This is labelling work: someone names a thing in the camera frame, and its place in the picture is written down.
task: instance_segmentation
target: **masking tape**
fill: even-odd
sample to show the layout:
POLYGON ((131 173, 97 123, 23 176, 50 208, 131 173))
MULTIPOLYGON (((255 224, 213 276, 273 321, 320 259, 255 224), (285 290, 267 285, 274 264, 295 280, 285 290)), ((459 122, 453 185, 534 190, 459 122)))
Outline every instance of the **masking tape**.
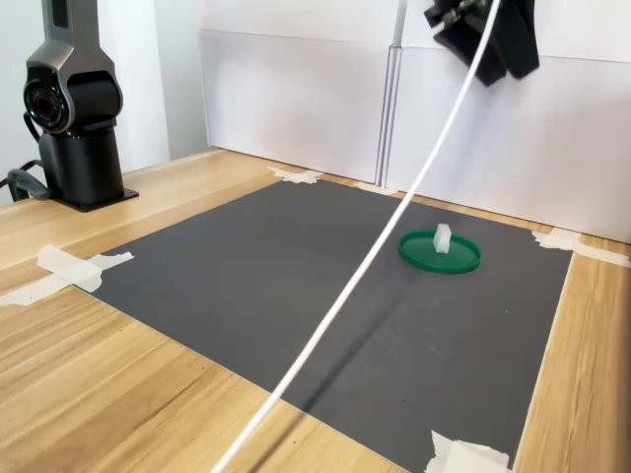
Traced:
POLYGON ((510 473, 509 455, 489 446, 449 440, 432 432, 436 456, 425 473, 510 473))
POLYGON ((385 187, 379 187, 378 185, 367 184, 366 182, 358 182, 355 187, 362 190, 368 190, 369 192, 375 192, 381 195, 392 195, 398 192, 395 189, 386 189, 385 187))
POLYGON ((48 244, 39 251, 37 266, 52 274, 3 295, 0 305, 31 305, 73 284, 91 293, 101 285, 101 274, 106 269, 132 258, 133 255, 126 252, 115 256, 98 254, 86 261, 48 244))
POLYGON ((321 172, 316 170, 306 170, 304 172, 289 172, 288 170, 282 170, 277 168, 267 167, 270 170, 274 171, 274 175, 276 177, 283 177, 283 181, 286 182, 294 182, 295 184, 305 183, 305 184, 315 184, 317 182, 316 177, 322 175, 321 172))
POLYGON ((576 232, 570 232, 569 230, 563 229, 552 229, 552 232, 549 234, 532 232, 532 235, 542 248, 572 250, 583 256, 587 256, 588 258, 617 264, 619 266, 624 266, 625 268, 631 268, 631 261, 629 261, 628 256, 580 243, 579 238, 581 237, 581 234, 577 234, 576 232))

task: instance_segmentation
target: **small white block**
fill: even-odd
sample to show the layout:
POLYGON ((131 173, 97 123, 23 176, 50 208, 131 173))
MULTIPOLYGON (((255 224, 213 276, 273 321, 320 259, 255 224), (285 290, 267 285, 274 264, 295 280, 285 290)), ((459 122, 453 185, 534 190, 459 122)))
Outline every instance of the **small white block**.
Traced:
POLYGON ((452 231, 447 224, 438 224, 436 235, 434 236, 434 248, 437 253, 449 253, 452 231))

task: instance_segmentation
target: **gray mat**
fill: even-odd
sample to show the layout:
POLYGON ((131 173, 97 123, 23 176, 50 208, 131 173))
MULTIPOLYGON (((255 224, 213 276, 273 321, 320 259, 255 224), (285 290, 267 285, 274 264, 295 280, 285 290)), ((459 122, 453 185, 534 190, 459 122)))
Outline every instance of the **gray mat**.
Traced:
MULTIPOLYGON (((94 295, 271 390, 398 202, 280 182, 110 251, 135 258, 94 295)), ((570 257, 527 230, 412 204, 284 398, 412 471, 434 456, 431 431, 512 461, 570 257), (439 223, 478 243, 476 271, 398 256, 402 234, 439 223)))

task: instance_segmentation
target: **green lid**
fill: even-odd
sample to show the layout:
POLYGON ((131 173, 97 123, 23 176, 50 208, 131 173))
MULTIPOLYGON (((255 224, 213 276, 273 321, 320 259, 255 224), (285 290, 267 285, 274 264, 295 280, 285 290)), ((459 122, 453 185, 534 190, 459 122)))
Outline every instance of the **green lid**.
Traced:
POLYGON ((435 273, 468 273, 480 265, 482 251, 473 241, 452 235, 450 252, 437 253, 435 234, 435 230, 424 230, 404 235, 398 242, 398 252, 405 261, 435 273))

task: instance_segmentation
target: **white cable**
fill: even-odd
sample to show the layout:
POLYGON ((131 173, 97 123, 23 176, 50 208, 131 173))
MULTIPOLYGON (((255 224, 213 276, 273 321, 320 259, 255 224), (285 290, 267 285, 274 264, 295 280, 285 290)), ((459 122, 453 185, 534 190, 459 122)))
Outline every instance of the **white cable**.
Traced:
POLYGON ((401 215, 403 214, 408 204, 412 200, 412 197, 416 193, 416 189, 421 184, 421 181, 425 177, 425 174, 427 174, 427 171, 429 170, 430 166, 436 159, 436 156, 438 155, 439 151, 441 151, 441 148, 443 147, 443 143, 445 142, 445 139, 447 138, 447 135, 449 134, 450 129, 452 128, 452 125, 454 124, 454 120, 456 119, 457 113, 460 110, 462 101, 464 101, 464 97, 466 96, 466 93, 471 85, 471 82, 473 81, 473 78, 475 77, 475 73, 477 72, 477 68, 480 65, 480 61, 482 60, 482 55, 484 54, 486 45, 489 42, 489 37, 491 36, 491 31, 493 30, 493 25, 495 24, 495 18, 497 17, 497 12, 500 8, 501 3, 502 3, 501 0, 495 0, 493 2, 493 5, 491 5, 491 10, 489 12, 489 16, 486 22, 486 27, 484 28, 484 32, 482 33, 482 39, 480 40, 480 44, 478 45, 477 51, 475 52, 475 56, 473 57, 473 62, 471 62, 471 67, 469 68, 469 72, 466 75, 466 79, 464 79, 464 84, 462 84, 460 93, 457 96, 456 103, 454 104, 454 108, 452 109, 452 112, 450 113, 450 116, 447 119, 445 126, 443 126, 441 135, 439 136, 438 141, 434 145, 434 148, 432 149, 432 152, 430 153, 429 158, 427 159, 427 161, 425 162, 425 165, 423 165, 423 168, 421 168, 418 175, 414 179, 414 183, 412 183, 412 187, 410 187, 410 190, 407 191, 407 194, 405 194, 405 197, 403 197, 403 200, 401 200, 401 203, 398 205, 398 207, 396 208, 396 210, 390 217, 390 220, 387 222, 386 227, 382 231, 382 234, 379 235, 379 237, 377 238, 377 241, 375 242, 371 250, 368 252, 366 257, 364 258, 364 261, 362 261, 362 264, 359 265, 359 268, 357 268, 357 270, 355 271, 355 274, 353 274, 353 276, 348 281, 348 283, 346 283, 346 286, 344 287, 340 295, 337 297, 337 300, 333 303, 333 306, 328 310, 322 322, 319 323, 319 326, 317 327, 314 334, 312 335, 312 338, 310 338, 309 342, 307 342, 307 345, 305 346, 301 354, 298 356, 294 364, 291 365, 291 367, 285 373, 285 375, 280 380, 276 388, 269 395, 265 403, 261 406, 258 412, 254 415, 254 417, 251 418, 249 423, 245 426, 244 430, 239 434, 239 436, 233 442, 230 448, 228 448, 226 453, 224 453, 224 455, 219 459, 219 461, 214 466, 214 468, 210 471, 210 473, 223 472, 224 468, 228 466, 228 464, 233 460, 235 455, 237 455, 237 453, 242 448, 242 446, 244 446, 244 444, 247 442, 247 439, 249 439, 249 437, 252 435, 252 433, 258 426, 258 424, 260 424, 260 422, 265 418, 265 416, 272 409, 276 401, 278 401, 278 399, 280 399, 280 397, 283 395, 283 393, 285 392, 285 389, 287 389, 287 386, 289 386, 289 384, 294 380, 294 377, 296 376, 296 374, 298 374, 300 369, 303 367, 303 365, 309 358, 310 354, 316 347, 317 342, 319 342, 319 339, 322 337, 322 335, 324 334, 324 332, 326 331, 330 323, 333 321, 333 319, 335 318, 335 315, 337 315, 337 312, 342 308, 344 303, 346 303, 346 300, 355 289, 355 286, 357 286, 357 283, 360 282, 360 280, 362 279, 362 276, 364 276, 364 273, 366 273, 366 270, 369 268, 369 266, 371 265, 371 263, 373 262, 377 254, 379 253, 379 250, 382 249, 382 246, 384 246, 384 243, 386 242, 387 238, 392 233, 394 226, 398 223, 398 220, 401 218, 401 215))

